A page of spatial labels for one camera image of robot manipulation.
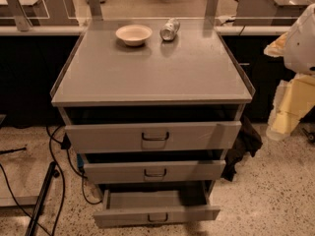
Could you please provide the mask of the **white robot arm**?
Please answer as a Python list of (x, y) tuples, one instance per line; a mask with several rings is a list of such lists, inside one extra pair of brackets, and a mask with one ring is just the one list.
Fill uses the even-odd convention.
[(289, 137), (315, 106), (315, 4), (309, 5), (288, 32), (264, 49), (264, 54), (282, 57), (295, 76), (277, 86), (266, 135), (274, 141)]

